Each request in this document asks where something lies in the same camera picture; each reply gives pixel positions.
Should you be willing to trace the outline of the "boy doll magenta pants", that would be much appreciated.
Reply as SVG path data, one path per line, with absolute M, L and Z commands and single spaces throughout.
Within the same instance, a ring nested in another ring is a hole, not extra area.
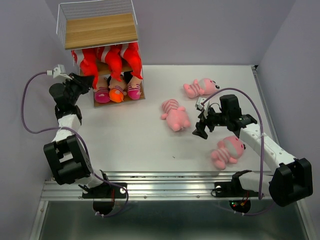
M 100 76 L 94 90 L 94 100 L 100 104 L 106 104 L 110 101 L 109 86 L 107 78 Z

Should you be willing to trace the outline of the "red plush corner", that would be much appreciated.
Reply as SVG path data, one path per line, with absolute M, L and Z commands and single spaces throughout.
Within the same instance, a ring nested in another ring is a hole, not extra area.
M 96 90 L 99 79 L 96 50 L 94 48 L 74 49 L 71 50 L 71 55 L 84 76 L 94 76 L 92 87 Z

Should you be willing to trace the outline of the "large pink striped pig plush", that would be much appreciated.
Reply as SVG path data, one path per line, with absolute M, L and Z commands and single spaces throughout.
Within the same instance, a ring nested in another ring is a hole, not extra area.
M 184 106 L 180 106 L 176 99 L 168 99 L 161 104 L 163 111 L 162 120 L 166 120 L 167 125 L 174 132 L 178 132 L 191 126 L 189 116 Z

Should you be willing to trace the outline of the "boy doll orange pants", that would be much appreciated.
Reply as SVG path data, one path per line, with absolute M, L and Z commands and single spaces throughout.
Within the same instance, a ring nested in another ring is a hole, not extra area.
M 124 76 L 122 74 L 120 75 L 120 81 L 110 76 L 107 79 L 107 84 L 109 88 L 110 100 L 115 103 L 121 103 L 124 100 L 124 96 L 127 94 L 125 92 L 127 83 L 124 79 Z

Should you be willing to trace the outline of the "red shark plush mouth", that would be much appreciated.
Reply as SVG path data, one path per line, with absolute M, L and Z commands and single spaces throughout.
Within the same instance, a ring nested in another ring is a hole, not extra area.
M 118 81 L 122 72 L 122 59 L 119 54 L 120 50 L 116 45 L 100 46 L 95 49 L 97 59 L 108 65 L 110 76 Z

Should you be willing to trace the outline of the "boy doll magenta striped shirt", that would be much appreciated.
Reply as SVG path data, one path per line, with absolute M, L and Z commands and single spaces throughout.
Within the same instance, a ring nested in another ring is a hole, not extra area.
M 141 82 L 142 80 L 136 76 L 133 76 L 130 71 L 123 73 L 124 80 L 127 83 L 127 95 L 132 100 L 138 100 L 141 96 Z

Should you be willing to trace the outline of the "red whale plush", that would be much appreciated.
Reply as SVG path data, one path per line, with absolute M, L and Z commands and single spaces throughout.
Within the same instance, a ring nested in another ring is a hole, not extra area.
M 120 56 L 129 64 L 132 69 L 131 74 L 142 80 L 142 60 L 139 53 L 139 45 L 137 42 L 118 44 Z

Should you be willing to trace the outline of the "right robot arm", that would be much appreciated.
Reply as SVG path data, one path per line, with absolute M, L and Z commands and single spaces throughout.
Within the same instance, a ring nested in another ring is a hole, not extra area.
M 261 124 L 251 115 L 242 114 L 238 98 L 233 94 L 220 97 L 220 112 L 210 106 L 209 100 L 199 97 L 195 107 L 200 111 L 193 135 L 207 139 L 205 129 L 226 127 L 244 147 L 254 150 L 265 163 L 271 175 L 251 170 L 238 171 L 229 182 L 218 187 L 218 198 L 241 197 L 245 192 L 270 196 L 280 207 L 313 194 L 312 165 L 306 158 L 298 159 L 286 152 L 261 130 Z

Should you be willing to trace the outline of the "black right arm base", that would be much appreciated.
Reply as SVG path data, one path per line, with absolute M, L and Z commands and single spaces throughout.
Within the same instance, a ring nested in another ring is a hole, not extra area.
M 232 175 L 231 181 L 219 181 L 214 183 L 211 195 L 216 198 L 236 198 L 242 197 L 241 200 L 229 200 L 231 210 L 242 215 L 253 215 L 248 213 L 251 209 L 250 197 L 257 197 L 257 190 L 246 190 L 240 183 L 240 177 L 252 173 L 251 170 L 238 171 Z

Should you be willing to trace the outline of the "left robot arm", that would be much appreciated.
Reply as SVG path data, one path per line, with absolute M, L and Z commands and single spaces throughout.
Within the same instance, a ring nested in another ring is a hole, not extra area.
M 95 177 L 89 154 L 77 135 L 82 125 L 82 114 L 77 106 L 81 95 L 93 86 L 94 76 L 70 73 L 62 83 L 55 83 L 49 93 L 55 102 L 54 113 L 58 122 L 52 142 L 43 147 L 52 175 L 59 185 L 79 184 L 88 191 L 93 189 L 100 197 L 111 193 L 111 184 Z

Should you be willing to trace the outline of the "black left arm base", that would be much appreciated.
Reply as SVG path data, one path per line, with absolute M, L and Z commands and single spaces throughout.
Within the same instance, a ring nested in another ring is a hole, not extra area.
M 115 217 L 122 213 L 129 202 L 128 184 L 110 182 L 103 172 L 102 177 L 98 176 L 97 179 L 102 180 L 102 183 L 95 187 L 78 185 L 82 189 L 82 198 L 93 200 L 92 210 L 101 218 Z

